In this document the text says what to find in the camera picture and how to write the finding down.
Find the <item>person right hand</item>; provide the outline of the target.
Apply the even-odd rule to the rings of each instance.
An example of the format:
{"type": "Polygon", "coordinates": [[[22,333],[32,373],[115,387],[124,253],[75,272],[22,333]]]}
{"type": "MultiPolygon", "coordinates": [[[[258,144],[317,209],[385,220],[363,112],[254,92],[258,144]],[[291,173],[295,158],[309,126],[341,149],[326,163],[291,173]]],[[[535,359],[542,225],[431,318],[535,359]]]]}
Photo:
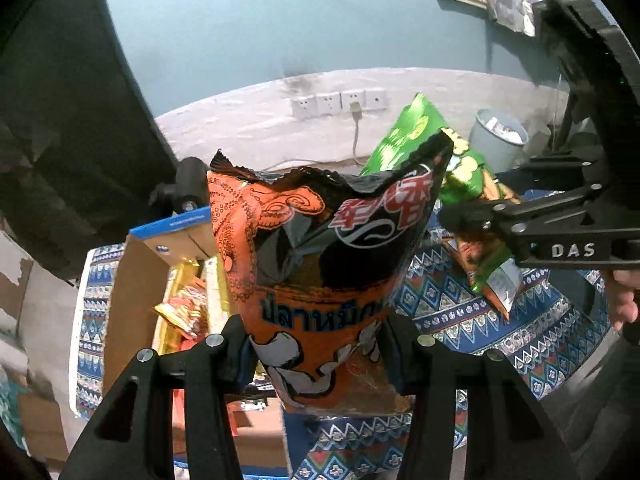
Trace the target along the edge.
{"type": "Polygon", "coordinates": [[[608,298],[608,317],[614,330],[639,319],[640,272],[638,270],[613,270],[602,272],[608,298]]]}

